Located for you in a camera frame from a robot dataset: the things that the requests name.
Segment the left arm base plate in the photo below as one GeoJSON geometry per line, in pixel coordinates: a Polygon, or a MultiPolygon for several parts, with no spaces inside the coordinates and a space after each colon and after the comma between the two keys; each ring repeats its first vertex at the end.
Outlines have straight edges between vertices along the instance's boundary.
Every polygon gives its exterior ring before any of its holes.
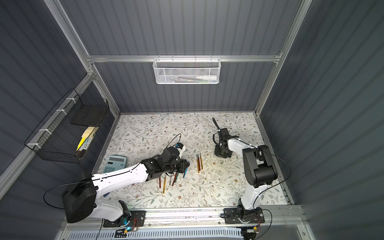
{"type": "Polygon", "coordinates": [[[146,211],[130,211],[130,214],[123,214],[114,222],[105,220],[103,223],[104,228],[118,228],[118,227],[142,227],[146,219],[146,211]]]}

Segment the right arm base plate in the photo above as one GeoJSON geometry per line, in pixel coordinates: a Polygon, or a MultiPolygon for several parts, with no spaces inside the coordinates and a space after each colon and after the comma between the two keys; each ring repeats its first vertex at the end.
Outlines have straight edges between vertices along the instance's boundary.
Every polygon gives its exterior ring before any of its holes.
{"type": "Polygon", "coordinates": [[[225,208],[220,217],[228,225],[233,224],[263,224],[265,223],[264,214],[261,208],[253,210],[243,210],[239,208],[225,208]]]}

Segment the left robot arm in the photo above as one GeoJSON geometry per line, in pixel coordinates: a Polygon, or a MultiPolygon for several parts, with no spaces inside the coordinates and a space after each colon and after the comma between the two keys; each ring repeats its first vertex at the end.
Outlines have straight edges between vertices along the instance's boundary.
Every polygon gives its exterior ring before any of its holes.
{"type": "Polygon", "coordinates": [[[103,219],[125,227],[132,222],[132,215],[122,200],[111,202],[107,194],[117,189],[151,180],[163,174],[183,174],[189,162],[182,159],[186,147],[177,143],[164,149],[161,155],[144,159],[126,169],[84,175],[78,183],[70,184],[62,194],[66,220],[73,224],[87,218],[103,219]]]}

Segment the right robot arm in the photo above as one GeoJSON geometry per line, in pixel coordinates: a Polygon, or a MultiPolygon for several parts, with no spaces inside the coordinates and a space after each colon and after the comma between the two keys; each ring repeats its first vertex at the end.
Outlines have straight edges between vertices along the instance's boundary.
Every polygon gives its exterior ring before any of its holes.
{"type": "Polygon", "coordinates": [[[273,156],[266,145],[253,146],[237,136],[231,136],[228,129],[218,128],[213,134],[215,156],[230,158],[233,153],[243,158],[244,174],[248,182],[237,206],[237,215],[244,218],[256,212],[260,195],[278,178],[273,156]]]}

